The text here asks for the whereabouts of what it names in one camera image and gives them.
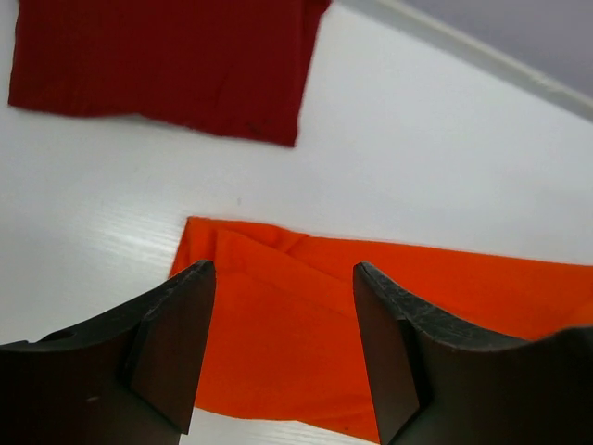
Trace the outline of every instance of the wrinkle in orange cloth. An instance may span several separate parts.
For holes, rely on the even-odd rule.
[[[593,324],[593,267],[189,218],[171,274],[215,261],[217,294],[196,406],[299,420],[378,442],[352,267],[370,261],[455,315],[536,339]]]

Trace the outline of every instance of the dark red fabric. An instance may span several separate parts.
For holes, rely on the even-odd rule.
[[[330,0],[20,0],[8,102],[293,146]]]

